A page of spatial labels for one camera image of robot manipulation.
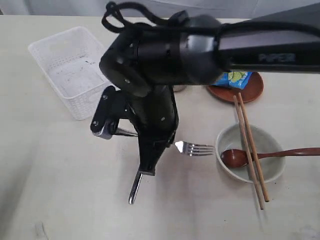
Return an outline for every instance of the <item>robotic arm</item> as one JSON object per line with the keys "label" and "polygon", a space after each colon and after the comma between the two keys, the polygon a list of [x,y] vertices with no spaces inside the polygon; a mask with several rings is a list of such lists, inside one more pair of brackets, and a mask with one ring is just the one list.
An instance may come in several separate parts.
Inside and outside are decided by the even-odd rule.
{"label": "robotic arm", "polygon": [[[128,22],[122,9],[138,10],[156,26]],[[108,16],[124,27],[111,25]],[[119,119],[133,124],[140,165],[130,204],[142,174],[155,175],[159,158],[174,141],[179,119],[173,85],[211,85],[231,70],[320,72],[320,30],[292,20],[274,21],[279,16],[221,24],[208,15],[189,17],[185,11],[161,19],[134,2],[106,5],[102,24],[119,35],[99,67],[120,90],[104,90],[90,128],[94,135],[110,139],[135,135],[119,129]]]}

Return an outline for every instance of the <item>white plastic basket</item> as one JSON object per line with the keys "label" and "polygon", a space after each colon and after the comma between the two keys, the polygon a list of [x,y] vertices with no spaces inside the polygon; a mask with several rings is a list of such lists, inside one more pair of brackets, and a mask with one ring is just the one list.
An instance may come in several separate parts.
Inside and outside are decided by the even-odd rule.
{"label": "white plastic basket", "polygon": [[91,117],[111,82],[101,73],[103,45],[78,26],[29,45],[28,50],[76,120]]}

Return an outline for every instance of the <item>white bowl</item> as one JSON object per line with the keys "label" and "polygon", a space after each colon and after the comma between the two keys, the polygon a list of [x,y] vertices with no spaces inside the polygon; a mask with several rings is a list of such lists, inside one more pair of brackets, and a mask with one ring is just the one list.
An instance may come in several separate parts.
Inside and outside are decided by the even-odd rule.
{"label": "white bowl", "polygon": [[[258,153],[273,153],[283,150],[269,133],[256,126],[250,126]],[[242,142],[239,124],[232,125],[219,133],[216,139],[215,153],[220,165],[229,176],[242,182],[252,184],[253,181],[250,178],[249,171],[246,166],[239,168],[228,168],[222,162],[220,156],[225,150],[228,149],[245,149]],[[265,183],[276,180],[285,170],[284,157],[263,158],[260,160],[260,163]]]}

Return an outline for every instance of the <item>brown spoon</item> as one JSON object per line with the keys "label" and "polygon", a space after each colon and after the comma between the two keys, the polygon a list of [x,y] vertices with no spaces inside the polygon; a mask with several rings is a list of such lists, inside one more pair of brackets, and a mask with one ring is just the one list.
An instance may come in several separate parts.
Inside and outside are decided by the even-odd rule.
{"label": "brown spoon", "polygon": [[[320,156],[320,147],[299,148],[271,153],[258,153],[259,159],[285,156]],[[239,149],[225,150],[221,154],[221,160],[229,168],[240,168],[248,164],[246,151]]]}

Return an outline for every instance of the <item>metal fork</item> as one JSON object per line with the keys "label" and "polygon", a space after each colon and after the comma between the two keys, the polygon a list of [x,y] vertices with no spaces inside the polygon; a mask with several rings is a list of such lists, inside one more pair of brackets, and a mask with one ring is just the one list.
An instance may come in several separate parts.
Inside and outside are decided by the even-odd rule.
{"label": "metal fork", "polygon": [[214,146],[195,144],[186,141],[177,141],[174,143],[178,151],[188,156],[208,156],[214,154]]}

